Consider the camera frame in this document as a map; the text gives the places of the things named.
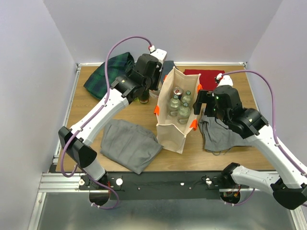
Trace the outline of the beige canvas bag orange handles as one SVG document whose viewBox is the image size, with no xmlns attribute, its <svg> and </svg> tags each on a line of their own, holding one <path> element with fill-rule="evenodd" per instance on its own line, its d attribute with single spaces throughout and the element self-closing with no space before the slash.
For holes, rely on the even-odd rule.
<svg viewBox="0 0 307 230">
<path fill-rule="evenodd" d="M 202 90 L 200 76 L 185 75 L 173 68 L 164 78 L 154 114 L 157 118 L 157 140 L 166 150 L 183 153 L 188 133 L 197 129 L 198 116 L 194 114 L 192 105 L 196 102 L 198 92 Z M 171 109 L 171 100 L 179 89 L 183 95 L 187 91 L 191 92 L 191 101 L 185 115 Z"/>
</svg>

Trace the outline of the clear soda water bottle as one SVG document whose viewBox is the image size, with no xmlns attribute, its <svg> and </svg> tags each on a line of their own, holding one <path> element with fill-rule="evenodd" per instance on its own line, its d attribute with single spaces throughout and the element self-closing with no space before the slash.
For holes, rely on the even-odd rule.
<svg viewBox="0 0 307 230">
<path fill-rule="evenodd" d="M 181 101 L 177 95 L 174 95 L 168 103 L 168 115 L 176 117 L 181 106 Z"/>
<path fill-rule="evenodd" d="M 191 100 L 192 100 L 191 91 L 186 91 L 185 94 L 181 97 L 182 104 L 184 103 L 190 104 Z"/>
<path fill-rule="evenodd" d="M 149 90 L 149 95 L 153 98 L 158 98 L 159 97 L 159 94 L 160 94 L 160 89 L 158 90 Z"/>
<path fill-rule="evenodd" d="M 187 103 L 180 106 L 177 114 L 177 122 L 181 125 L 186 124 L 190 116 L 190 108 Z"/>
</svg>

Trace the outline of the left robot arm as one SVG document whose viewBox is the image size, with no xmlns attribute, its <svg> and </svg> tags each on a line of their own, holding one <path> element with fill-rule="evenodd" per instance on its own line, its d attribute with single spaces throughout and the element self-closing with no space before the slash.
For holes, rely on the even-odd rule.
<svg viewBox="0 0 307 230">
<path fill-rule="evenodd" d="M 58 131 L 63 154 L 68 154 L 80 168 L 90 176 L 95 189 L 106 185 L 106 171 L 99 163 L 97 153 L 91 148 L 95 137 L 103 127 L 121 110 L 146 90 L 157 90 L 165 57 L 158 57 L 161 50 L 142 54 L 130 75 L 118 76 L 110 85 L 103 99 L 71 128 L 65 126 Z"/>
</svg>

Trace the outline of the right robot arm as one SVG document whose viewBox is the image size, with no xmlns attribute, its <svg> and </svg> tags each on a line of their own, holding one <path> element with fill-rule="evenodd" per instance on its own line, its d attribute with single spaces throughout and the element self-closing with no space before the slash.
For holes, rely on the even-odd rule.
<svg viewBox="0 0 307 230">
<path fill-rule="evenodd" d="M 202 104 L 210 105 L 214 117 L 261 151 L 277 172 L 273 175 L 231 163 L 221 172 L 219 180 L 223 186 L 245 185 L 261 190 L 289 210 L 306 203 L 306 165 L 279 140 L 275 129 L 258 110 L 242 106 L 237 89 L 223 85 L 212 92 L 198 90 L 194 114 L 200 114 Z"/>
</svg>

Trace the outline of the dark blue folded cloth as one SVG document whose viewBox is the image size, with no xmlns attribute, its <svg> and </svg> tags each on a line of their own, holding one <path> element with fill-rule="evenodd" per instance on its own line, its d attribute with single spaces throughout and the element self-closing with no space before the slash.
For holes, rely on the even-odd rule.
<svg viewBox="0 0 307 230">
<path fill-rule="evenodd" d="M 169 74 L 169 72 L 173 69 L 174 66 L 175 64 L 173 60 L 167 60 L 163 63 L 163 69 L 162 69 L 161 78 L 160 78 L 161 83 L 164 82 L 166 75 Z"/>
</svg>

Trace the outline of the red folded cloth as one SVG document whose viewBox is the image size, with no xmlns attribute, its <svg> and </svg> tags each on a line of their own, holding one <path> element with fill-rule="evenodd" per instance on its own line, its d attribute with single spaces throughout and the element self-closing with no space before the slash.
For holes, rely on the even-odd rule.
<svg viewBox="0 0 307 230">
<path fill-rule="evenodd" d="M 204 70 L 204 69 L 186 69 L 183 72 L 185 75 L 200 74 L 200 84 L 203 90 L 213 91 L 217 87 L 215 78 L 220 73 L 225 73 L 223 70 Z"/>
</svg>

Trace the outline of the red top drink can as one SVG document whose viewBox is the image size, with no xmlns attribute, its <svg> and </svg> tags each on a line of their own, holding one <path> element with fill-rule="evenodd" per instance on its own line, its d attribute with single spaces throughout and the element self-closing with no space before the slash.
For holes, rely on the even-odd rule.
<svg viewBox="0 0 307 230">
<path fill-rule="evenodd" d="M 173 94 L 174 94 L 174 95 L 177 95 L 179 98 L 181 98 L 182 93 L 183 93 L 183 89 L 180 88 L 180 87 L 175 87 L 175 88 L 173 89 Z"/>
</svg>

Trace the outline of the grey folded cloth right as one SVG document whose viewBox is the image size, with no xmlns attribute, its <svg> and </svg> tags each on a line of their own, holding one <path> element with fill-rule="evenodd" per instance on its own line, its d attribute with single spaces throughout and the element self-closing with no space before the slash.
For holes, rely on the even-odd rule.
<svg viewBox="0 0 307 230">
<path fill-rule="evenodd" d="M 202 115 L 199 129 L 204 139 L 204 150 L 213 155 L 220 155 L 222 151 L 228 152 L 234 147 L 249 146 L 245 139 L 215 117 Z"/>
</svg>

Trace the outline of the grey folded cloth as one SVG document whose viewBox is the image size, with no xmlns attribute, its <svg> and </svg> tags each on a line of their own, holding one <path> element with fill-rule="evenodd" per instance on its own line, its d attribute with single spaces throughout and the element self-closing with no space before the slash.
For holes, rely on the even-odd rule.
<svg viewBox="0 0 307 230">
<path fill-rule="evenodd" d="M 100 147 L 102 155 L 136 174 L 141 174 L 163 149 L 152 131 L 121 119 L 105 125 Z"/>
<path fill-rule="evenodd" d="M 213 155 L 220 155 L 222 151 L 228 152 L 234 147 L 249 146 L 245 139 L 215 117 L 202 115 L 199 129 L 204 139 L 204 150 Z"/>
</svg>

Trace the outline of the green plaid cloth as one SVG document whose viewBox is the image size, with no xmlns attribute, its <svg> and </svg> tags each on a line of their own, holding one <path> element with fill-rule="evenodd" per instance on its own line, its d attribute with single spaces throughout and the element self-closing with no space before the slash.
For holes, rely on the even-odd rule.
<svg viewBox="0 0 307 230">
<path fill-rule="evenodd" d="M 134 67 L 134 58 L 130 52 L 114 56 L 108 60 L 107 73 L 111 84 L 116 77 L 130 74 Z M 107 93 L 105 64 L 100 65 L 83 85 L 84 88 L 96 99 L 101 100 Z"/>
</svg>

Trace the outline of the grey folded cloth left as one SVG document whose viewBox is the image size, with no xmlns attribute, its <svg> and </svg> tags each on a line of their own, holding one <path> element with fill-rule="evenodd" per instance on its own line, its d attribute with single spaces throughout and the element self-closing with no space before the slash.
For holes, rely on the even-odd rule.
<svg viewBox="0 0 307 230">
<path fill-rule="evenodd" d="M 102 155 L 136 174 L 141 174 L 163 149 L 152 131 L 121 119 L 105 125 L 100 147 Z"/>
</svg>

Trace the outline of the black mounting base plate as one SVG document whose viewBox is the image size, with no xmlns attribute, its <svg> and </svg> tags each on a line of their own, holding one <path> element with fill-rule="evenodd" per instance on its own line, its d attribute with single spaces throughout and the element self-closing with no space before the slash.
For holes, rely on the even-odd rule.
<svg viewBox="0 0 307 230">
<path fill-rule="evenodd" d="M 227 182 L 221 171 L 160 171 L 109 172 L 105 185 L 116 195 L 107 192 L 105 198 L 115 200 L 159 199 L 233 199 L 249 190 L 246 185 Z"/>
</svg>

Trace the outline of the aluminium frame rail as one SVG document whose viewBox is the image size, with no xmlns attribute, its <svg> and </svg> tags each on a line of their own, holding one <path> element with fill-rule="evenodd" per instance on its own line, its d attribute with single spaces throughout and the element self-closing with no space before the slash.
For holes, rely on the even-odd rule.
<svg viewBox="0 0 307 230">
<path fill-rule="evenodd" d="M 61 173 L 43 173 L 40 179 L 34 208 L 29 221 L 29 230 L 37 230 L 47 193 L 71 193 L 79 191 L 81 173 L 65 177 Z"/>
</svg>

